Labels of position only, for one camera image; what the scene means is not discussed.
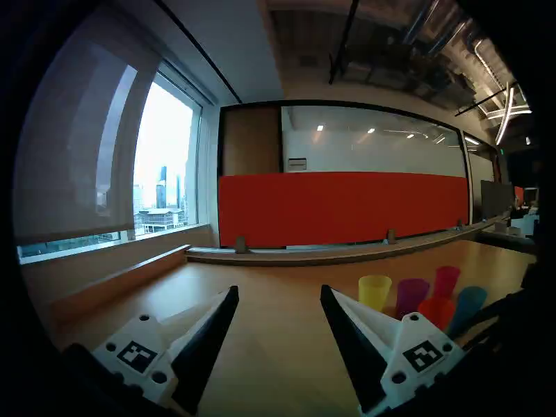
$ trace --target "windowsill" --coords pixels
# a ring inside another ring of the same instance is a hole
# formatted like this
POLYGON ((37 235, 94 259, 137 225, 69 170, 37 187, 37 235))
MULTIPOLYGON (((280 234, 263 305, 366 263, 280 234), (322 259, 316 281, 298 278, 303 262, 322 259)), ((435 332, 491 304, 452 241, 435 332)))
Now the windowsill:
POLYGON ((139 236, 136 236, 136 238, 134 240, 120 239, 120 240, 115 240, 113 242, 105 242, 105 243, 98 243, 96 245, 76 247, 74 249, 61 250, 61 251, 52 252, 52 253, 49 253, 49 254, 26 256, 25 258, 21 258, 19 260, 19 264, 20 265, 28 265, 30 263, 49 261, 51 259, 65 258, 66 256, 72 256, 72 255, 82 254, 82 253, 85 253, 85 252, 92 252, 92 251, 96 251, 96 250, 102 250, 102 249, 106 249, 106 248, 114 247, 114 246, 126 245, 127 243, 138 242, 139 240, 145 240, 145 239, 149 239, 149 238, 156 238, 156 237, 160 237, 160 236, 171 234, 171 233, 196 229, 198 227, 205 227, 205 226, 207 226, 206 223, 191 224, 191 225, 188 225, 188 226, 185 226, 185 227, 180 227, 178 229, 162 230, 162 231, 157 231, 155 233, 148 233, 148 234, 139 235, 139 236))

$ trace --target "orange wall panel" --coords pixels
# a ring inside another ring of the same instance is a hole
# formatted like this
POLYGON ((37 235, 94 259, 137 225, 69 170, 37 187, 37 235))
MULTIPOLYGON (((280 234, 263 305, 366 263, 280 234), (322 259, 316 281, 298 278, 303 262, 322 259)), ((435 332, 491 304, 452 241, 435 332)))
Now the orange wall panel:
POLYGON ((519 200, 519 204, 523 203, 523 188, 521 187, 514 187, 514 192, 516 193, 516 197, 519 200))
POLYGON ((220 244, 328 245, 410 236, 468 222, 467 180, 401 172, 220 177, 220 244))

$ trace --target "roller shade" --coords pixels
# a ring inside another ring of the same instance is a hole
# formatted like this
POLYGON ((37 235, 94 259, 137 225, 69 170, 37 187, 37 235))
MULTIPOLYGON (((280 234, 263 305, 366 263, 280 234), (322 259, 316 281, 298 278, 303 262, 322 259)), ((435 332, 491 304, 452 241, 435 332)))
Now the roller shade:
POLYGON ((65 43, 22 129, 17 244, 133 229, 137 135, 160 61, 105 7, 65 43))

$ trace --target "magenta cup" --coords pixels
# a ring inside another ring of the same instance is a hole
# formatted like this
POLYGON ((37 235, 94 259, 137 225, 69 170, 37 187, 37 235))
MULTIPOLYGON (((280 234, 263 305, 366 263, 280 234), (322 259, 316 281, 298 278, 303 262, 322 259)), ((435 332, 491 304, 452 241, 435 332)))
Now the magenta cup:
POLYGON ((421 278, 403 279, 398 284, 398 299, 395 302, 395 317, 417 311, 419 304, 427 297, 430 284, 421 278))
POLYGON ((450 298, 459 277, 459 268, 455 266, 441 266, 436 270, 433 297, 450 298))

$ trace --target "wooden desk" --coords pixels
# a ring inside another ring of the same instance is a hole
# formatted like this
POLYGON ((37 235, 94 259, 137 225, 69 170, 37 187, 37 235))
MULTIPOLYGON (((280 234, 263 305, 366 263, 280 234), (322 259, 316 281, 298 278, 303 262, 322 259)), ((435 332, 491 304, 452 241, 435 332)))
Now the wooden desk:
POLYGON ((455 292, 480 285, 486 303, 519 289, 535 257, 458 240, 423 252, 364 263, 313 267, 240 267, 189 263, 133 295, 64 329, 62 348, 79 341, 94 348, 127 320, 149 313, 172 316, 232 284, 240 302, 216 361, 199 415, 357 416, 358 401, 320 306, 329 284, 357 299, 363 275, 392 278, 388 305, 404 278, 434 280, 441 265, 461 268, 455 292))

